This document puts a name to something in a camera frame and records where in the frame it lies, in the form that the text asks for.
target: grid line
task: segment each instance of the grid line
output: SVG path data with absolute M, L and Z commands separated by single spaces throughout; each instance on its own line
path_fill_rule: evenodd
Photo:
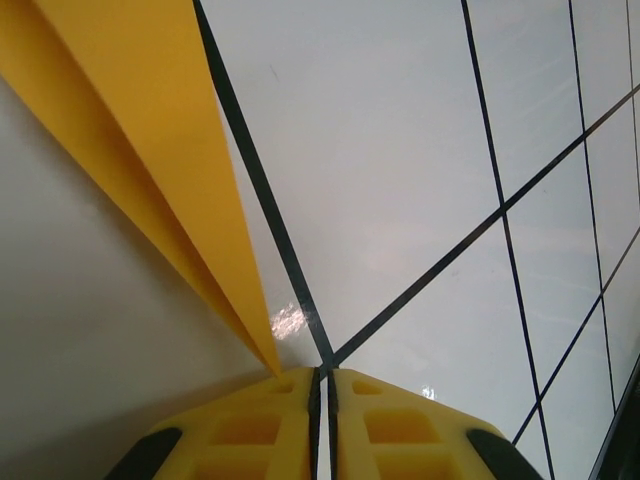
M 627 379 L 627 383 L 624 387 L 622 397 L 620 398 L 620 405 L 618 406 L 618 409 L 626 408 L 627 402 L 629 401 L 629 398 L 633 393 L 634 385 L 637 385 L 638 374 L 640 373 L 639 367 L 640 367 L 640 354 L 636 357 L 633 370 L 631 370 L 631 375 L 629 375 L 629 378 Z M 600 446 L 600 451 L 598 452 L 598 456 L 596 457 L 596 460 L 593 463 L 593 467 L 591 468 L 591 474 L 589 475 L 589 480 L 597 480 L 597 476 L 600 473 L 599 470 L 602 467 L 602 463 L 604 461 L 604 457 L 606 456 L 607 449 L 610 445 L 611 439 L 615 434 L 618 424 L 620 423 L 621 416 L 622 415 L 615 415 L 613 417 L 613 420 L 609 424 L 609 428 L 607 429 L 607 434 L 605 435 L 605 439 L 602 442 L 602 445 Z
M 467 27 L 468 40 L 470 42 L 470 50 L 471 50 L 471 42 L 473 41 L 472 32 L 471 32 L 471 20 L 468 11 L 467 0 L 461 0 L 463 6 L 463 14 L 465 15 L 465 25 Z M 604 293 L 607 288 L 611 284 L 614 276 L 619 270 L 622 262 L 627 256 L 629 250 L 633 246 L 638 234 L 640 233 L 640 227 L 636 230 L 631 242 L 625 249 L 622 257 L 618 261 L 616 267 L 611 273 L 607 282 L 602 285 L 603 278 L 601 274 L 601 266 L 600 266 L 600 255 L 599 255 L 599 246 L 597 240 L 597 231 L 595 224 L 595 209 L 593 204 L 593 187 L 591 182 L 591 173 L 589 167 L 588 160 L 588 148 L 587 148 L 587 139 L 593 134 L 600 126 L 602 126 L 615 112 L 617 112 L 627 101 L 632 100 L 632 108 L 634 109 L 634 135 L 635 135 L 635 147 L 636 147 L 636 169 L 638 171 L 638 154 L 637 154 L 637 133 L 635 131 L 635 94 L 640 90 L 640 85 L 637 85 L 631 89 L 624 97 L 622 97 L 615 105 L 613 105 L 607 112 L 605 112 L 598 120 L 596 120 L 589 128 L 585 129 L 584 122 L 584 110 L 582 103 L 582 93 L 581 93 L 581 85 L 580 85 L 580 76 L 579 76 L 579 66 L 578 66 L 578 57 L 577 57 L 577 47 L 576 47 L 576 39 L 575 39 L 575 27 L 573 21 L 573 8 L 572 8 L 572 0 L 568 0 L 569 8 L 570 8 L 570 17 L 571 17 L 571 29 L 572 29 L 572 42 L 574 47 L 574 60 L 576 64 L 576 77 L 578 82 L 578 91 L 579 91 L 579 103 L 580 103 L 580 115 L 581 115 L 581 123 L 582 123 L 582 134 L 580 134 L 575 140 L 573 140 L 567 147 L 565 147 L 556 157 L 554 157 L 547 165 L 545 165 L 542 169 L 538 171 L 536 175 L 534 175 L 528 182 L 526 182 L 518 191 L 516 191 L 511 197 L 508 199 L 504 199 L 504 194 L 502 191 L 502 186 L 500 183 L 500 178 L 497 170 L 497 161 L 495 155 L 495 149 L 493 147 L 493 140 L 491 138 L 490 126 L 488 123 L 488 113 L 486 107 L 486 101 L 484 99 L 484 92 L 481 90 L 481 82 L 476 82 L 479 88 L 479 96 L 481 98 L 481 103 L 484 103 L 483 106 L 483 120 L 485 121 L 485 131 L 487 133 L 487 141 L 490 144 L 490 157 L 492 160 L 492 168 L 494 169 L 494 177 L 496 180 L 496 188 L 498 190 L 498 196 L 500 200 L 500 206 L 494 212 L 492 212 L 483 222 L 481 222 L 476 228 L 474 228 L 467 236 L 465 236 L 458 244 L 456 244 L 447 254 L 445 254 L 438 262 L 436 262 L 429 270 L 427 270 L 422 276 L 420 276 L 414 283 L 412 283 L 404 292 L 402 292 L 395 300 L 393 300 L 387 307 L 385 307 L 378 315 L 376 315 L 371 321 L 369 321 L 360 331 L 358 331 L 350 340 L 348 340 L 342 347 L 340 347 L 337 351 L 333 351 L 331 348 L 329 338 L 326 334 L 320 316 L 318 314 L 317 308 L 313 299 L 311 297 L 311 292 L 309 291 L 308 284 L 304 278 L 302 273 L 302 268 L 297 259 L 295 251 L 293 250 L 293 245 L 291 239 L 286 231 L 286 227 L 284 225 L 284 221 L 279 212 L 275 197 L 269 185 L 266 173 L 262 164 L 260 162 L 258 153 L 256 151 L 255 145 L 251 139 L 251 135 L 249 129 L 246 125 L 244 117 L 242 115 L 242 111 L 240 109 L 240 105 L 238 103 L 235 92 L 233 91 L 233 87 L 231 85 L 231 81 L 226 72 L 226 68 L 224 67 L 223 60 L 221 58 L 220 52 L 216 45 L 215 39 L 209 27 L 209 24 L 206 20 L 206 15 L 202 10 L 202 6 L 200 4 L 200 0 L 194 0 L 194 6 L 196 10 L 196 16 L 198 19 L 198 24 L 201 29 L 201 34 L 203 37 L 203 43 L 205 46 L 205 53 L 207 56 L 207 60 L 209 62 L 209 68 L 211 70 L 212 77 L 215 77 L 216 81 L 214 83 L 216 91 L 218 93 L 218 97 L 220 99 L 220 103 L 224 110 L 224 113 L 227 117 L 229 125 L 231 127 L 232 133 L 234 135 L 234 139 L 238 144 L 238 148 L 240 150 L 241 156 L 251 178 L 253 187 L 256 191 L 256 195 L 258 196 L 258 200 L 261 204 L 269 227 L 271 229 L 272 235 L 274 237 L 274 241 L 276 242 L 276 246 L 278 247 L 278 251 L 282 257 L 282 261 L 285 265 L 287 274 L 289 275 L 289 279 L 294 288 L 294 292 L 300 302 L 301 307 L 304 310 L 304 313 L 307 317 L 307 321 L 309 323 L 309 329 L 313 336 L 314 342 L 316 344 L 316 348 L 322 358 L 323 361 L 323 374 L 324 377 L 326 374 L 326 369 L 331 367 L 338 367 L 344 360 L 346 360 L 355 350 L 357 350 L 366 340 L 368 340 L 374 333 L 376 333 L 382 326 L 384 326 L 398 311 L 400 311 L 408 302 L 410 302 L 415 296 L 417 296 L 433 279 L 435 279 L 443 270 L 446 269 L 448 265 L 450 265 L 458 256 L 460 256 L 469 246 L 471 246 L 478 238 L 480 238 L 491 226 L 493 226 L 499 219 L 503 220 L 503 226 L 505 229 L 505 237 L 507 239 L 507 248 L 509 250 L 510 262 L 512 266 L 512 272 L 514 274 L 514 283 L 516 286 L 516 294 L 518 297 L 519 308 L 521 310 L 521 320 L 523 323 L 523 333 L 525 334 L 525 343 L 527 344 L 528 356 L 530 361 L 530 367 L 532 368 L 532 380 L 534 381 L 534 389 L 536 390 L 536 402 L 534 406 L 531 408 L 529 414 L 527 415 L 525 421 L 523 422 L 518 434 L 513 440 L 513 443 L 517 443 L 520 439 L 522 433 L 526 429 L 527 425 L 530 423 L 531 418 L 535 415 L 535 412 L 540 413 L 540 421 L 541 427 L 543 430 L 543 439 L 545 443 L 545 450 L 547 453 L 547 460 L 549 462 L 549 467 L 551 470 L 551 475 L 553 476 L 553 469 L 551 465 L 551 456 L 549 452 L 548 438 L 546 435 L 546 428 L 544 425 L 544 418 L 542 413 L 542 401 L 549 391 L 551 385 L 555 381 L 560 369 L 566 362 L 569 354 L 573 350 L 573 347 L 577 343 L 580 335 L 584 331 L 587 323 L 592 317 L 593 312 L 598 307 L 598 304 L 602 302 L 603 308 L 603 317 L 605 316 L 604 311 Z M 629 11 L 628 11 L 628 0 L 627 0 L 627 29 L 629 34 L 629 42 L 630 40 L 630 25 L 629 25 Z M 632 70 L 632 59 L 631 59 L 631 44 L 629 43 L 629 55 L 630 55 L 630 69 Z M 475 46 L 473 46 L 472 53 L 472 61 L 474 62 L 474 73 L 477 70 L 477 79 L 479 79 L 479 66 L 477 66 L 477 55 L 475 53 Z M 633 86 L 633 72 L 631 71 L 631 85 Z M 545 387 L 539 391 L 538 393 L 538 385 L 535 378 L 535 368 L 532 365 L 533 354 L 530 351 L 530 342 L 528 341 L 527 327 L 526 327 L 526 316 L 524 312 L 524 303 L 522 301 L 522 293 L 519 288 L 519 280 L 517 277 L 517 269 L 515 265 L 515 254 L 513 252 L 513 245 L 510 242 L 510 231 L 509 224 L 507 218 L 507 212 L 516 205 L 527 193 L 529 193 L 542 179 L 544 179 L 548 174 L 550 174 L 567 156 L 572 153 L 581 143 L 584 143 L 585 150 L 585 162 L 587 165 L 587 178 L 589 185 L 589 196 L 591 202 L 591 210 L 592 210 L 592 223 L 594 230 L 594 243 L 596 245 L 596 257 L 598 262 L 598 271 L 599 271 L 599 281 L 601 285 L 601 291 L 593 303 L 589 313 L 586 318 L 583 320 L 580 328 L 574 335 L 571 343 L 568 348 L 565 350 L 562 358 L 556 365 L 554 372 L 551 377 L 545 384 Z M 640 202 L 640 175 L 638 175 L 638 185 L 639 185 L 639 202 Z M 605 320 L 605 336 L 607 335 L 607 327 Z M 611 363 L 610 363 L 610 355 L 609 355 L 609 345 L 608 338 L 606 339 L 607 343 L 607 360 L 609 363 L 609 374 L 610 374 L 610 383 L 612 386 L 612 395 L 613 395 L 613 383 L 612 383 L 612 375 L 611 375 Z
M 489 119 L 489 108 L 487 106 L 487 99 L 484 93 L 484 85 L 482 83 L 482 74 L 480 73 L 480 62 L 478 60 L 478 52 L 476 50 L 475 40 L 473 37 L 473 26 L 471 23 L 471 14 L 469 13 L 469 5 L 467 0 L 461 0 L 462 12 L 464 15 L 464 23 L 467 31 L 467 41 L 469 43 L 469 53 L 471 55 L 471 63 L 473 65 L 473 74 L 476 81 L 476 88 L 478 90 L 478 99 L 480 101 L 480 109 L 482 111 L 482 120 L 484 122 L 484 131 L 487 137 L 487 145 L 489 147 L 489 158 L 491 160 L 491 168 L 493 170 L 493 177 L 496 183 L 496 190 L 498 193 L 498 201 L 500 207 L 504 208 L 504 191 L 502 189 L 502 181 L 500 179 L 500 169 L 498 167 L 498 158 L 496 155 L 495 143 L 493 141 L 493 133 L 491 131 L 491 121 Z M 549 465 L 549 473 L 551 480 L 555 480 L 555 473 L 553 471 L 553 461 L 551 459 L 551 449 L 549 448 L 549 437 L 547 435 L 547 426 L 545 424 L 544 412 L 542 409 L 542 402 L 540 402 L 540 390 L 538 387 L 538 376 L 536 374 L 535 361 L 533 359 L 533 347 L 531 346 L 531 339 L 529 337 L 529 327 L 527 325 L 527 315 L 524 308 L 524 298 L 522 296 L 522 286 L 520 285 L 520 278 L 518 276 L 518 267 L 516 265 L 516 255 L 513 248 L 513 241 L 511 238 L 511 229 L 509 228 L 509 218 L 507 211 L 502 212 L 502 226 L 504 230 L 505 241 L 507 244 L 507 252 L 509 254 L 509 264 L 511 266 L 511 274 L 513 276 L 513 283 L 516 292 L 516 299 L 518 302 L 518 310 L 520 313 L 520 323 L 522 325 L 522 334 L 524 337 L 525 349 L 527 351 L 527 359 L 529 361 L 529 370 L 531 372 L 531 382 L 533 384 L 533 392 L 536 399 L 536 405 L 538 406 L 538 418 L 540 419 L 540 428 L 542 430 L 542 440 L 544 443 L 545 454 L 547 456 L 547 463 Z
M 613 280 L 613 277 L 616 275 L 616 273 L 618 273 L 618 270 L 620 269 L 620 266 L 622 265 L 622 262 L 624 261 L 624 259 L 626 258 L 627 254 L 629 253 L 629 250 L 631 250 L 631 247 L 635 243 L 636 238 L 638 237 L 639 233 L 640 233 L 640 227 L 638 227 L 638 229 L 636 230 L 635 234 L 633 235 L 633 238 L 629 242 L 629 245 L 627 245 L 627 248 L 625 249 L 624 253 L 622 254 L 622 257 L 620 257 L 620 260 L 618 260 L 618 263 L 616 264 L 616 267 L 613 269 L 613 272 L 611 272 L 611 276 L 609 277 L 609 280 L 607 280 L 607 283 L 605 283 L 605 285 L 602 288 L 601 292 L 596 297 L 595 302 L 593 303 L 593 305 L 589 309 L 589 313 L 587 313 L 586 318 L 582 321 L 582 324 L 580 325 L 580 328 L 578 329 L 578 331 L 574 335 L 573 339 L 571 340 L 571 343 L 569 344 L 569 347 L 565 350 L 564 355 L 562 355 L 562 358 L 560 359 L 560 361 L 556 365 L 556 368 L 553 370 L 553 373 L 549 377 L 549 380 L 547 381 L 545 387 L 540 392 L 540 402 L 542 402 L 542 400 L 544 400 L 545 395 L 547 394 L 547 392 L 551 388 L 551 385 L 553 384 L 554 380 L 558 376 L 558 373 L 560 372 L 560 369 L 562 368 L 562 366 L 566 362 L 567 358 L 569 357 L 569 354 L 573 350 L 573 347 L 578 342 L 578 339 L 580 338 L 580 335 L 582 334 L 582 332 L 584 331 L 585 327 L 587 326 L 587 323 L 589 323 L 589 320 L 591 319 L 591 316 L 593 315 L 593 312 L 595 311 L 595 309 L 598 306 L 598 304 L 604 298 L 604 294 L 607 291 L 607 289 L 609 288 L 609 285 L 611 285 L 611 281 Z M 514 445 L 518 443 L 518 440 L 520 440 L 520 437 L 522 436 L 522 433 L 527 428 L 527 425 L 531 421 L 531 418 L 535 414 L 536 410 L 537 410 L 537 405 L 534 405 L 531 408 L 531 410 L 529 411 L 529 413 L 527 414 L 527 416 L 525 417 L 525 420 L 522 423 L 522 426 L 520 427 L 520 429 L 518 430 L 518 433 L 516 434 L 516 436 L 513 439 L 513 444 Z
M 633 54 L 631 51 L 631 22 L 629 20 L 629 0 L 625 2 L 627 7 L 627 39 L 629 40 L 629 78 L 633 87 Z M 638 130 L 636 128 L 636 99 L 631 99 L 633 111 L 633 142 L 636 151 L 636 180 L 638 183 L 638 203 L 640 205 L 640 168 L 638 167 Z
M 578 85 L 578 105 L 580 107 L 580 124 L 582 127 L 582 132 L 585 132 L 586 124 L 584 120 L 584 103 L 582 98 L 582 81 L 580 79 L 580 63 L 578 61 L 578 42 L 576 41 L 576 28 L 575 21 L 573 17 L 573 0 L 568 0 L 569 4 L 569 20 L 571 22 L 571 43 L 573 44 L 573 58 L 576 66 L 576 82 Z M 591 208 L 591 222 L 593 227 L 593 242 L 596 250 L 596 264 L 598 267 L 598 284 L 600 286 L 600 291 L 602 292 L 602 262 L 600 259 L 600 244 L 598 242 L 598 229 L 596 227 L 596 208 L 593 200 L 593 183 L 591 181 L 591 164 L 589 162 L 589 148 L 587 146 L 588 141 L 585 139 L 584 141 L 584 163 L 587 169 L 587 185 L 589 188 L 589 204 Z M 607 369 L 609 371 L 609 387 L 611 390 L 611 404 L 613 405 L 613 411 L 616 411 L 616 402 L 615 397 L 613 395 L 613 371 L 611 369 L 611 352 L 609 349 L 609 329 L 607 326 L 607 310 L 605 308 L 604 297 L 602 298 L 602 321 L 604 323 L 604 340 L 605 340 L 605 348 L 607 350 Z
M 193 0 L 193 3 L 211 78 L 212 80 L 215 79 L 213 83 L 220 100 L 220 105 L 222 105 L 222 109 L 229 122 L 229 127 L 240 151 L 240 156 L 242 157 L 256 196 L 262 207 L 276 247 L 282 258 L 282 263 L 289 276 L 293 291 L 309 325 L 311 336 L 318 349 L 322 363 L 324 365 L 331 365 L 333 361 L 331 342 L 329 341 L 327 332 L 320 319 L 320 314 L 311 296 L 309 285 L 307 284 L 302 267 L 293 248 L 291 237 L 289 237 L 289 233 L 287 232 L 284 219 L 282 218 L 273 191 L 269 185 L 269 180 L 258 156 L 255 144 L 251 138 L 251 133 L 242 114 L 238 98 L 233 90 L 231 79 L 222 60 L 220 50 L 218 49 L 200 0 Z
M 509 211 L 517 204 L 533 187 L 551 173 L 571 152 L 573 152 L 582 142 L 602 126 L 614 113 L 616 113 L 630 98 L 640 90 L 640 84 L 622 97 L 614 106 L 596 120 L 584 133 L 567 145 L 556 157 L 535 174 L 531 180 L 525 183 L 511 197 L 505 200 L 504 206 L 498 207 L 476 228 L 460 240 L 451 250 L 449 250 L 440 260 L 438 260 L 429 270 L 415 280 L 405 291 L 396 297 L 371 321 L 362 327 L 351 339 L 345 342 L 334 355 L 334 365 L 344 362 L 353 352 L 382 328 L 396 313 L 398 313 L 409 301 L 418 295 L 429 283 L 431 283 L 445 268 L 447 268 L 456 258 L 458 258 L 467 248 L 469 248 L 480 236 L 486 232 L 496 221 L 502 217 L 502 213 Z

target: white tile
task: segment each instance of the white tile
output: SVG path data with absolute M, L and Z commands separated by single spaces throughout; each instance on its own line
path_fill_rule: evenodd
M 625 0 L 574 0 L 587 127 L 631 90 Z
M 640 82 L 640 1 L 629 0 L 629 30 L 631 33 L 631 56 L 633 59 L 633 81 Z
M 543 478 L 551 478 L 538 413 L 535 413 L 531 418 L 516 448 Z
M 603 282 L 638 225 L 640 206 L 631 103 L 587 139 Z
M 556 479 L 588 478 L 613 420 L 601 308 L 594 311 L 542 408 Z
M 513 438 L 535 399 L 502 224 L 344 366 L 474 415 Z
M 497 207 L 460 4 L 204 6 L 337 348 Z
M 604 294 L 611 370 L 620 403 L 640 354 L 640 242 L 636 239 Z
M 509 223 L 543 388 L 600 293 L 584 150 L 517 203 Z
M 2 80 L 0 157 L 0 477 L 102 477 L 164 416 L 267 376 Z M 318 364 L 245 202 L 282 359 Z
M 506 196 L 582 133 L 568 2 L 470 0 Z

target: rectangular cutout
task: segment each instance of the rectangular cutout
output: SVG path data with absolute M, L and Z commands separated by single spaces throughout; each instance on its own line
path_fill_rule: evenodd
M 280 430 L 281 417 L 276 414 L 235 414 L 216 425 L 213 445 L 273 445 Z
M 364 414 L 371 443 L 435 443 L 440 437 L 418 410 L 379 409 Z
M 273 389 L 271 393 L 291 393 L 293 392 L 293 382 L 280 382 Z
M 356 395 L 380 395 L 382 393 L 382 389 L 361 380 L 353 382 L 351 388 Z

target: yellow paper airplane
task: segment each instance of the yellow paper airplane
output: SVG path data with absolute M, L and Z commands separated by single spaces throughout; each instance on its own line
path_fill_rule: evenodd
M 279 373 L 192 3 L 0 0 L 0 74 Z

